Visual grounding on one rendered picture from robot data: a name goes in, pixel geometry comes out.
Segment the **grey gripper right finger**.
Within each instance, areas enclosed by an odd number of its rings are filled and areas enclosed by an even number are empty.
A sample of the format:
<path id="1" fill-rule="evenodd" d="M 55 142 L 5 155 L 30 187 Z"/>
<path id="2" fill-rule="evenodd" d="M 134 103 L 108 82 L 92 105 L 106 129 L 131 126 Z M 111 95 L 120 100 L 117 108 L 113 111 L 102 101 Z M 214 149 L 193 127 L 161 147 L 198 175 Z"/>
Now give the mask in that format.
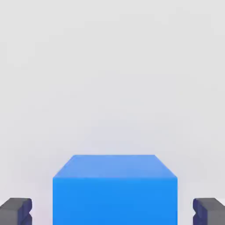
<path id="1" fill-rule="evenodd" d="M 225 206 L 216 198 L 195 198 L 193 209 L 193 225 L 225 225 Z"/>

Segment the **small blue cube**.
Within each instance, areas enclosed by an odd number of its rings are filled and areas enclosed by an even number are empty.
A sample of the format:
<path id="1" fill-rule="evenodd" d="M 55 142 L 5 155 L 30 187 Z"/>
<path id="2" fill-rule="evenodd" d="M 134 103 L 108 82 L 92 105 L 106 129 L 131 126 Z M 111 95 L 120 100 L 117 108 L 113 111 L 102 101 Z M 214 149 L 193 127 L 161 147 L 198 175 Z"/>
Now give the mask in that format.
<path id="1" fill-rule="evenodd" d="M 178 179 L 154 155 L 74 155 L 53 177 L 53 225 L 178 225 Z"/>

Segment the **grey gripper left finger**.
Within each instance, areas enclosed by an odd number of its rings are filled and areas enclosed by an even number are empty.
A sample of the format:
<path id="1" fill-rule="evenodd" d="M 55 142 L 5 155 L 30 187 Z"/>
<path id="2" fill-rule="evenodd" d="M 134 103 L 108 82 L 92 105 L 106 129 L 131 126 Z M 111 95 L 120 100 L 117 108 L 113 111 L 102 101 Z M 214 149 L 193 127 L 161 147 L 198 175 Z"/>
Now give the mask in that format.
<path id="1" fill-rule="evenodd" d="M 0 206 L 0 225 L 32 225 L 32 200 L 9 198 Z"/>

